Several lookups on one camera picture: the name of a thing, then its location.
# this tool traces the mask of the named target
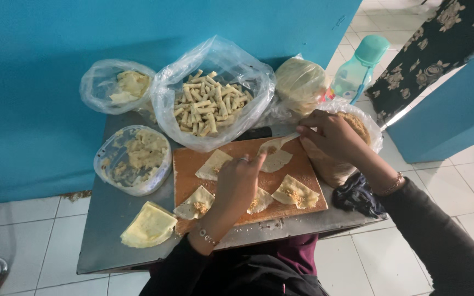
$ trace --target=plastic container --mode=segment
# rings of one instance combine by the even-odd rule
[[[154,133],[164,138],[168,145],[168,152],[162,159],[162,164],[159,166],[157,172],[153,175],[153,177],[135,186],[125,186],[122,185],[120,182],[116,182],[115,180],[113,180],[112,171],[121,161],[123,161],[124,163],[129,163],[129,157],[125,144],[135,137],[136,131],[141,129],[148,130],[151,133]],[[142,197],[144,195],[148,195],[155,192],[168,177],[169,173],[171,172],[171,166],[171,147],[168,139],[163,134],[143,125],[126,126],[120,131],[114,133],[114,135],[112,135],[107,141],[105,141],[105,143],[102,145],[100,150],[98,150],[94,158],[94,171],[102,179],[102,181],[107,182],[115,186],[116,188],[136,197]]]
[[[115,103],[111,98],[117,90],[118,80],[116,76],[123,71],[136,71],[149,77],[149,87],[141,98],[127,102]],[[155,71],[136,62],[121,59],[102,59],[94,63],[91,68],[83,74],[80,82],[80,96],[82,101],[92,110],[106,114],[122,114],[131,111],[141,104],[151,100],[150,91]]]
[[[380,62],[389,45],[387,39],[378,35],[363,38],[352,58],[339,67],[325,99],[354,104],[372,81],[374,66]]]

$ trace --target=stainless steel table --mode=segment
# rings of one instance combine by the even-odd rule
[[[161,132],[157,125],[148,124],[135,112],[109,115],[102,143],[122,127],[134,124],[147,125]],[[295,127],[271,126],[271,128],[273,136],[283,136],[294,132]],[[168,140],[171,149],[182,147],[172,139]],[[388,218],[385,216],[372,219],[358,212],[336,209],[331,200],[332,188],[321,180],[319,183],[329,205],[328,210],[236,226],[215,249],[246,246],[309,233],[325,233],[322,235],[325,237]],[[169,175],[156,192],[145,197],[128,195],[96,176],[76,272],[78,274],[125,272],[164,259],[180,241],[181,238],[177,235],[172,235],[158,246],[136,249],[123,245],[120,234],[146,201],[155,202],[171,212],[174,208],[173,197],[173,174]]]

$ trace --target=container lid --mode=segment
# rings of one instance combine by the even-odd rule
[[[367,35],[361,41],[354,56],[362,63],[374,66],[389,49],[389,41],[379,35]]]

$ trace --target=wooden cutting board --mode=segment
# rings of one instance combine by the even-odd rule
[[[227,153],[233,158],[240,158],[245,153],[248,153],[253,157],[257,154],[261,144],[272,139],[273,138],[259,138],[255,140],[231,142],[220,147],[219,150]],[[282,204],[277,200],[274,200],[267,209],[262,212],[251,215],[244,213],[235,225],[249,224],[328,209],[318,179],[315,176],[312,165],[310,164],[299,139],[296,138],[286,143],[283,145],[281,150],[291,153],[293,155],[292,159],[290,159],[290,162],[279,171],[273,173],[259,172],[259,187],[272,194],[277,190],[279,185],[281,185],[284,177],[289,174],[308,188],[319,193],[319,199],[316,206],[307,209],[298,209],[295,205]],[[195,176],[197,170],[206,162],[212,153],[213,151],[201,153],[188,148],[176,149],[173,152],[175,207],[188,199],[200,185],[204,186],[212,194],[216,192],[217,181],[204,180]],[[179,235],[187,233],[196,223],[196,219],[177,219],[179,221],[175,226],[175,231]]]

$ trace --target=plastic bottle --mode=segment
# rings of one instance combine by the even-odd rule
[[[372,81],[374,66],[380,62],[389,45],[387,39],[378,35],[363,38],[352,58],[339,67],[326,91],[325,100],[354,104]]]

